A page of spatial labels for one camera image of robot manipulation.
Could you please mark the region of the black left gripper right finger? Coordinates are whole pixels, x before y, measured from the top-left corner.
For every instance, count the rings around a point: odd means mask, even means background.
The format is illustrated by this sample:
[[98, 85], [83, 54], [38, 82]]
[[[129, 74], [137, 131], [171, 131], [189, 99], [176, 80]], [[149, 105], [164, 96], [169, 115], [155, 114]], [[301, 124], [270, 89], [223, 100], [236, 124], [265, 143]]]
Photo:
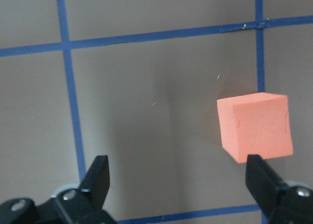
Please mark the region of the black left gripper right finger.
[[248, 155], [246, 187], [261, 209], [275, 209], [289, 185], [260, 155]]

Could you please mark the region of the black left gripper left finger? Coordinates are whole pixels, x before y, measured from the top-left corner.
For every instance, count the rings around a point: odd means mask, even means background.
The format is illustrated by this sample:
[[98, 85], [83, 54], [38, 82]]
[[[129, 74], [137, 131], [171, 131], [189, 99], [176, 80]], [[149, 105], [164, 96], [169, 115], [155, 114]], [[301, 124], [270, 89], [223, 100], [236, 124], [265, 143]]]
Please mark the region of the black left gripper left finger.
[[84, 193], [96, 209], [102, 209], [110, 188], [108, 156], [96, 156], [78, 190]]

